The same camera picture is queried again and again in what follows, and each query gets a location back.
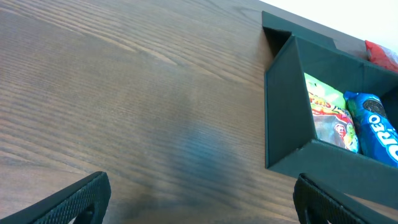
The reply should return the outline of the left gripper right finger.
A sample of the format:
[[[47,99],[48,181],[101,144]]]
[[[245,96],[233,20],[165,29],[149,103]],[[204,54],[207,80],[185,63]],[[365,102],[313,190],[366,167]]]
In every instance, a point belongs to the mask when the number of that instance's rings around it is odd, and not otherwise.
[[[293,200],[301,224],[397,223],[306,173],[297,178]]]

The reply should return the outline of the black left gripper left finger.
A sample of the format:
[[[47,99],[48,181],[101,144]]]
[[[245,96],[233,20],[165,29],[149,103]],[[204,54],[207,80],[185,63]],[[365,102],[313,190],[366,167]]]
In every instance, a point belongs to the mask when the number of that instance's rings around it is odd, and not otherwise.
[[[111,197],[108,175],[98,171],[1,219],[2,224],[102,224]]]

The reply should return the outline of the Haribo gummy worms bag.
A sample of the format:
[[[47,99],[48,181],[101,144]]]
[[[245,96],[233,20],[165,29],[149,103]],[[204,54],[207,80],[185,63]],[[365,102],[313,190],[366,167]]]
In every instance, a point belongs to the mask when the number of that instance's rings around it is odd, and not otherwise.
[[[342,92],[305,73],[317,138],[354,153],[359,141]]]

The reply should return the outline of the blue Oreo cookie pack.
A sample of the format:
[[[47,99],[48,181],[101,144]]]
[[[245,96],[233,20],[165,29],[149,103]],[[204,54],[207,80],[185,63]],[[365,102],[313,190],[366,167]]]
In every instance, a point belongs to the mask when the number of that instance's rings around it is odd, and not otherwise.
[[[397,167],[397,131],[389,122],[380,98],[351,91],[346,91],[343,97],[354,121],[361,153]]]

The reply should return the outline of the red Hacks candy bag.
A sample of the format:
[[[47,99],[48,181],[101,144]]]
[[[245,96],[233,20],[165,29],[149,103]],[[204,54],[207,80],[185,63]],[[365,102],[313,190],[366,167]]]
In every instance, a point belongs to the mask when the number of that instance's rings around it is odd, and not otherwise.
[[[365,41],[365,46],[370,62],[387,70],[397,72],[397,52],[368,40]]]

